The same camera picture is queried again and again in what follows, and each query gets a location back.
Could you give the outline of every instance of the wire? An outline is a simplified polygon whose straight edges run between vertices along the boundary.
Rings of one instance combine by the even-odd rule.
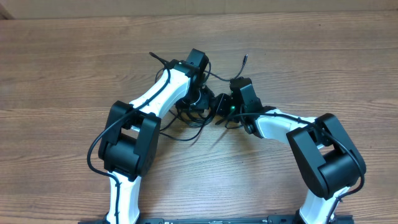
[[[225,127],[226,129],[238,129],[238,128],[242,128],[242,127],[243,127],[243,124],[238,125],[238,126],[234,126],[234,127],[228,127],[228,123],[229,123],[229,121],[227,121],[227,122],[225,123],[225,125],[224,125],[224,127]]]
[[[203,124],[201,125],[201,127],[200,127],[199,131],[197,132],[197,134],[196,134],[194,137],[188,138],[188,139],[178,139],[178,138],[175,138],[175,137],[170,136],[170,135],[165,134],[165,133],[159,133],[159,134],[164,135],[164,136],[166,136],[166,137],[168,137],[168,138],[170,138],[170,139],[173,139],[173,140],[175,140],[175,141],[191,141],[191,140],[193,140],[193,139],[195,139],[196,137],[199,136],[200,132],[202,131],[202,129],[203,129],[204,127],[205,127],[205,122],[203,122]]]
[[[237,79],[237,78],[241,75],[241,73],[242,73],[242,71],[243,71],[243,68],[244,68],[244,66],[245,66],[245,64],[246,64],[246,62],[247,62],[247,60],[248,60],[248,55],[246,54],[246,55],[244,56],[244,58],[243,58],[243,63],[242,63],[241,70],[239,71],[239,73],[238,73],[235,77],[233,77],[233,78],[231,78],[231,79],[221,78],[221,77],[219,77],[218,75],[216,75],[216,74],[214,74],[214,73],[212,73],[212,72],[210,72],[210,71],[208,72],[208,71],[205,70],[205,72],[208,72],[210,75],[213,75],[214,77],[218,78],[218,79],[221,80],[221,81],[230,82],[231,80]]]
[[[208,62],[209,64],[209,71],[207,72],[207,76],[203,79],[203,81],[199,84],[199,86],[203,86],[207,79],[210,76],[211,73],[211,63]],[[157,77],[160,73],[160,71],[162,71],[162,69],[160,69],[155,76],[155,82],[157,81]],[[174,118],[171,120],[171,122],[169,124],[167,124],[164,128],[160,129],[160,134],[163,136],[166,136],[170,139],[173,139],[175,141],[191,141],[193,139],[195,139],[196,137],[199,136],[199,134],[201,133],[201,131],[203,130],[203,128],[211,123],[211,121],[213,120],[213,118],[215,117],[215,113],[211,112],[210,114],[208,114],[206,117],[204,117],[203,115],[201,115],[200,113],[197,113],[199,118],[194,117],[194,115],[192,115],[192,113],[196,113],[193,112],[191,109],[181,109],[176,105],[176,109],[177,109],[177,114],[173,113],[173,111],[169,110],[169,112],[174,116]],[[171,127],[171,125],[174,123],[174,121],[176,121],[177,119],[179,119],[180,121],[184,122],[185,124],[187,124],[188,126],[190,126],[191,128],[200,128],[199,131],[196,133],[196,135],[194,135],[194,137],[189,138],[189,139],[179,139],[176,137],[173,137],[169,134],[165,134],[162,133],[162,131],[165,131],[166,129],[168,129],[169,127]]]
[[[119,118],[118,120],[116,120],[114,123],[112,123],[111,125],[109,125],[109,127],[107,127],[103,132],[101,132],[101,134],[99,134],[97,136],[97,138],[95,138],[95,140],[93,141],[93,143],[91,143],[90,148],[88,149],[87,152],[87,164],[88,167],[93,171],[96,172],[97,174],[101,174],[107,177],[112,178],[115,183],[116,183],[116,206],[115,206],[115,214],[114,216],[116,217],[116,224],[119,224],[119,198],[120,198],[120,181],[119,179],[113,175],[113,174],[109,174],[107,172],[103,172],[100,171],[98,169],[96,169],[95,167],[93,167],[92,163],[91,163],[91,154],[93,152],[94,147],[96,146],[96,144],[98,143],[98,141],[111,129],[113,128],[115,125],[119,124],[120,122],[126,122],[127,119],[129,119],[136,111],[140,110],[141,108],[145,107],[146,105],[148,105],[156,96],[158,96],[165,88],[166,86],[170,83],[170,79],[171,79],[171,73],[170,73],[170,68],[167,64],[167,62],[158,57],[156,54],[149,52],[149,54],[156,58],[157,60],[159,60],[163,65],[164,68],[163,69],[167,69],[167,73],[168,73],[168,77],[166,82],[164,83],[164,85],[154,94],[152,95],[149,99],[147,99],[143,104],[141,104],[140,106],[138,106],[137,108],[134,108],[132,111],[126,113],[125,115],[123,115],[121,118]]]
[[[293,116],[287,115],[287,114],[279,114],[279,113],[241,113],[241,114],[236,114],[236,115],[232,115],[232,116],[228,116],[228,121],[233,119],[233,118],[237,118],[237,117],[243,117],[243,116],[278,116],[278,117],[283,117],[283,118],[287,118],[290,119],[292,121],[296,121],[298,123],[303,123],[303,124],[307,124],[313,128],[315,128],[317,131],[321,132],[325,137],[327,137],[329,140],[331,140],[333,143],[339,145],[340,148],[342,148],[342,150],[345,151],[345,153],[347,153],[347,155],[350,156],[350,158],[353,160],[353,162],[355,163],[356,168],[358,169],[359,172],[359,176],[361,178],[361,181],[359,183],[359,185],[354,189],[351,190],[349,192],[343,193],[339,196],[336,197],[335,202],[333,203],[333,206],[331,208],[331,210],[329,211],[329,214],[326,218],[326,223],[330,222],[330,218],[333,214],[333,212],[336,210],[337,204],[338,202],[343,202],[341,199],[345,196],[349,196],[352,194],[355,194],[356,192],[359,192],[364,184],[365,184],[365,175],[364,172],[362,171],[361,166],[359,165],[358,160],[354,157],[354,155],[351,153],[350,150],[347,149],[347,147],[345,147],[343,145],[343,143],[341,143],[339,140],[337,140],[337,138],[335,138],[334,136],[332,136],[331,134],[329,134],[327,131],[325,131],[324,129],[320,128],[319,126],[317,126],[316,124],[309,122],[309,121],[304,121],[302,119],[300,119],[300,117],[295,118]]]

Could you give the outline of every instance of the white robotic arm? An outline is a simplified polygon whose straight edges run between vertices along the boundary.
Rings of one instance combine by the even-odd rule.
[[[193,49],[186,61],[167,62],[169,70],[164,70],[160,80],[140,98],[129,104],[117,101],[112,106],[98,151],[99,158],[104,160],[104,168],[108,170],[103,175],[110,176],[111,181],[110,209],[103,221],[109,224],[135,224],[139,220],[139,188],[142,177],[147,174],[154,160],[161,118],[174,104],[182,102],[184,108],[195,111],[210,107],[212,118],[215,115],[224,117],[216,124],[226,119],[240,122],[249,134],[288,144],[309,188],[307,198],[294,219],[291,215],[286,216],[290,220],[288,223],[328,224],[328,219],[334,217],[337,199],[356,183],[358,171],[361,181],[366,171],[363,158],[341,123],[332,114],[303,118],[283,113],[271,106],[263,107],[249,78],[231,79],[231,95],[223,93],[214,97],[205,86],[210,75],[208,72],[206,77],[203,73],[207,65],[206,55]],[[121,133],[121,128],[138,131],[137,139]],[[322,147],[332,144],[335,149],[328,154],[319,152]],[[275,218],[280,218],[280,222],[287,220],[271,216],[265,220],[275,222]],[[230,223],[220,220],[179,220],[172,223],[211,222]],[[242,222],[257,223],[252,220]],[[160,222],[151,220],[144,223]]]
[[[267,113],[277,113],[277,114],[286,114],[281,112],[278,109],[267,111]],[[286,114],[294,118],[298,118],[298,116],[294,116],[291,114]],[[311,123],[315,122],[315,117],[301,117],[304,121],[309,121]],[[275,139],[279,142],[285,143],[289,145],[289,141],[287,139],[286,134],[297,129],[304,128],[306,124],[298,123],[296,121],[292,121],[288,118],[283,117],[273,117],[273,116],[260,116],[256,120],[256,126],[258,128],[259,134],[261,137],[266,139]],[[317,148],[321,149],[324,145],[318,144]],[[324,198],[317,197],[311,190],[308,190],[307,197],[305,198],[304,204],[300,207],[299,214],[301,219],[306,224],[325,224],[326,218],[333,208],[333,203],[335,202],[337,196],[347,192],[349,187],[343,187],[342,189],[336,191],[332,198],[325,200]]]
[[[155,97],[147,106],[140,109],[144,113],[154,113],[157,117],[163,118],[166,112],[175,104],[175,102],[183,98],[189,90],[190,78],[185,73],[176,69],[170,70],[170,83],[165,87],[161,94]],[[167,81],[167,71],[164,70],[163,75],[159,81],[152,86],[146,93],[140,98],[130,102],[131,105],[142,105],[147,99],[153,96]],[[131,129],[140,131],[136,126],[132,126]],[[138,209],[138,195],[141,184],[141,177],[137,177],[134,181],[129,181],[125,175],[117,172],[109,172],[115,175],[120,185],[120,196],[119,196],[119,222],[135,224],[139,218]],[[116,206],[116,183],[112,178],[111,181],[111,206],[106,216],[106,220],[111,224],[116,223],[115,206]]]

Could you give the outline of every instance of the white arm link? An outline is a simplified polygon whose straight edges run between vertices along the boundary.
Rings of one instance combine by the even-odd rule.
[[[175,69],[171,69],[170,74],[170,83],[149,103],[149,105],[140,109],[142,112],[155,113],[156,116],[163,118],[166,112],[174,105],[174,103],[187,94],[190,78],[188,78],[183,72]],[[149,99],[160,88],[162,88],[164,83],[167,81],[167,77],[167,70],[164,70],[159,81],[140,98],[131,101],[130,104],[137,107],[145,103],[147,99]],[[131,129],[139,131],[139,128],[134,126]],[[119,196],[119,224],[135,224],[139,217],[138,195],[141,178],[137,177],[134,182],[130,182],[127,177],[118,174],[117,172],[112,172],[110,174],[115,175],[121,183]],[[114,216],[114,213],[117,189],[115,186],[115,181],[112,178],[109,179],[111,180],[111,206],[106,219],[111,224],[116,224],[116,217]]]
[[[274,109],[271,111],[267,111],[267,113],[278,113],[278,114],[286,114],[281,112],[278,109]],[[304,121],[314,122],[314,117],[300,117],[300,119]],[[262,137],[267,139],[276,139],[282,143],[288,144],[286,134],[290,131],[293,131],[296,128],[305,127],[306,124],[298,123],[296,121],[292,121],[288,118],[277,117],[277,116],[260,116],[256,120],[256,125],[259,130],[259,133]],[[318,145],[318,148],[321,149],[324,145]],[[336,197],[347,192],[349,187],[345,187],[339,191],[337,191],[332,198],[325,200],[324,198],[319,198],[315,196],[311,190],[308,190],[307,198],[303,206],[300,208],[300,216],[306,224],[325,224],[326,218],[331,210],[333,203],[336,200]]]

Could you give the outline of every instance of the wooden table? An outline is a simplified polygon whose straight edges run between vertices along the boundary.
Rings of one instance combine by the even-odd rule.
[[[0,223],[101,218],[109,180],[89,170],[88,146],[116,100],[153,84],[149,51],[182,60],[192,48],[222,77],[248,54],[243,76],[264,105],[337,115],[368,167],[337,213],[398,222],[398,12],[380,11],[0,21]],[[139,205],[146,217],[261,217],[294,213],[306,193],[288,146],[213,122],[197,141],[160,137]]]

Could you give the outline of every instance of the wood grain surface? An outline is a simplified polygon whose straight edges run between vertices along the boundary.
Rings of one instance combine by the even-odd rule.
[[[0,21],[0,223],[102,218],[109,180],[89,170],[89,145],[116,100],[152,86],[149,51],[181,60],[192,48],[222,77],[248,54],[243,76],[264,105],[337,115],[368,167],[337,214],[398,222],[398,12],[379,11]],[[306,193],[288,146],[212,122],[196,141],[160,137],[139,206],[145,217],[263,217],[294,213]]]
[[[397,10],[397,0],[0,0],[9,19]]]

